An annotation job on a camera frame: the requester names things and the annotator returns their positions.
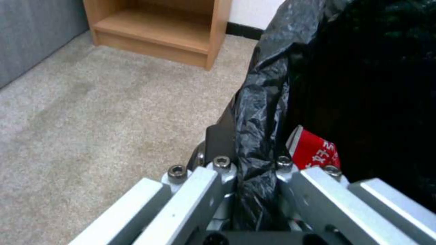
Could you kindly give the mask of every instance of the open shelf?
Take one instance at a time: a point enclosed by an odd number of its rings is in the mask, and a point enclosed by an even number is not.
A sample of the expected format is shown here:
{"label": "open shelf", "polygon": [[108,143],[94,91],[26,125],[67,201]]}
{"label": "open shelf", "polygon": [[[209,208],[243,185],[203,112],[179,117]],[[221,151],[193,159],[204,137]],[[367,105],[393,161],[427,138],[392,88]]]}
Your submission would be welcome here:
{"label": "open shelf", "polygon": [[155,5],[124,9],[94,24],[97,31],[207,54],[211,16]]}
{"label": "open shelf", "polygon": [[232,0],[83,0],[95,45],[210,70]]}

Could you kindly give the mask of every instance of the carpet floor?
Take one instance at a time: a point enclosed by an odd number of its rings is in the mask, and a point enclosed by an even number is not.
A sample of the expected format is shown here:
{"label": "carpet floor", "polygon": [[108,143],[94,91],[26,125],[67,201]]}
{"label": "carpet floor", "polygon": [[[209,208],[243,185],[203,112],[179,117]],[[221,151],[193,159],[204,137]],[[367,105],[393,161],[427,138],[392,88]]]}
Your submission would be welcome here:
{"label": "carpet floor", "polygon": [[0,243],[66,244],[143,177],[186,164],[244,81],[256,41],[211,71],[80,35],[0,90]]}

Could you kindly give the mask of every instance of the red package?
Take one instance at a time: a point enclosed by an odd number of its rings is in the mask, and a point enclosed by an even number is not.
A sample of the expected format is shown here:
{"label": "red package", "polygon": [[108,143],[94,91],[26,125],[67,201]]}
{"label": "red package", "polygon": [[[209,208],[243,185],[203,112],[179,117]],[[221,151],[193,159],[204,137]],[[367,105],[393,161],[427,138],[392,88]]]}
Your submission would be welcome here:
{"label": "red package", "polygon": [[314,166],[323,168],[326,165],[341,169],[335,144],[312,134],[301,125],[292,132],[286,147],[300,170]]}

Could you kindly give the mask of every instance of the garbage bag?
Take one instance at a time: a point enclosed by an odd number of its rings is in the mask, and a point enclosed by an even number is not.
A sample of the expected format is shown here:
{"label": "garbage bag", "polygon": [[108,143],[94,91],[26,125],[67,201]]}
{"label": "garbage bag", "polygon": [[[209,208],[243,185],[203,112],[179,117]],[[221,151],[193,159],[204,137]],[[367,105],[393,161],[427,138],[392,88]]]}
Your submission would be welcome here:
{"label": "garbage bag", "polygon": [[379,177],[435,210],[434,0],[286,0],[230,105],[233,225],[285,229],[275,159],[302,125],[334,142],[350,181]]}

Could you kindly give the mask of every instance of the sofa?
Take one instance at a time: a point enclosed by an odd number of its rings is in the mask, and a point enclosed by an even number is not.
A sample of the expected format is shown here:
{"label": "sofa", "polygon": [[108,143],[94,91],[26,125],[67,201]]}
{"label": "sofa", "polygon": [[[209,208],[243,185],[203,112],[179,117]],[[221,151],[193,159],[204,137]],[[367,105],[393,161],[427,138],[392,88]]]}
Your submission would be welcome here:
{"label": "sofa", "polygon": [[81,0],[0,0],[0,88],[87,29]]}

